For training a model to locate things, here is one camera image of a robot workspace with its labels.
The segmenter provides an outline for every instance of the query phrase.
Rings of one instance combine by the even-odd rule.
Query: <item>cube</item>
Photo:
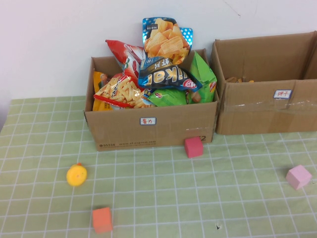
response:
[[[93,211],[93,226],[98,234],[112,231],[110,208],[105,207]]]
[[[295,190],[298,190],[308,184],[312,177],[313,176],[304,168],[304,166],[299,165],[288,171],[286,180]]]
[[[188,158],[194,158],[203,154],[203,144],[200,137],[185,139],[185,151]]]

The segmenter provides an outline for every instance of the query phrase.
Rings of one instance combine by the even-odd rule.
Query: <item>green tablecloth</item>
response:
[[[85,97],[13,100],[0,133],[2,238],[316,238],[317,133],[222,136],[203,156],[183,147],[99,152]],[[87,181],[70,187],[81,162]],[[287,171],[313,175],[295,191]],[[97,235],[92,209],[110,207]]]

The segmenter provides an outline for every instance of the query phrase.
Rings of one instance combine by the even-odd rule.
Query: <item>potato chip bag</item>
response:
[[[128,45],[121,41],[106,40],[106,42],[119,62],[124,75],[137,80],[139,77],[141,61],[145,59],[143,48]]]
[[[175,19],[151,17],[143,19],[143,45],[148,58],[162,56],[182,63],[193,43],[193,29],[179,28]]]
[[[153,104],[148,99],[148,90],[146,92],[147,94],[130,76],[118,73],[94,95],[94,98],[122,108],[152,107]]]
[[[149,100],[158,107],[186,105],[186,92],[177,89],[157,89],[150,96]]]
[[[202,84],[197,92],[190,92],[187,95],[189,104],[210,103],[213,101],[217,79],[209,65],[201,56],[195,52],[190,67],[190,73]]]
[[[177,88],[196,92],[201,88],[189,72],[174,65],[169,58],[152,57],[141,62],[138,84],[143,88]]]

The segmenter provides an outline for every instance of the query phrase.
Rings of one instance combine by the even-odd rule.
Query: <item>yellow ball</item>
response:
[[[80,163],[78,163],[77,165],[70,167],[70,169],[67,171],[66,178],[68,184],[71,186],[82,185],[87,179],[87,170]]]

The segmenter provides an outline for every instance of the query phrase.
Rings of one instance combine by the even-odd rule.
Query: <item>blue snack bag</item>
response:
[[[173,18],[151,17],[143,19],[143,44],[146,57],[172,59],[173,64],[182,63],[190,52],[193,30],[179,28]]]
[[[181,91],[198,91],[202,84],[189,72],[164,57],[142,60],[138,84],[143,88],[177,88]]]

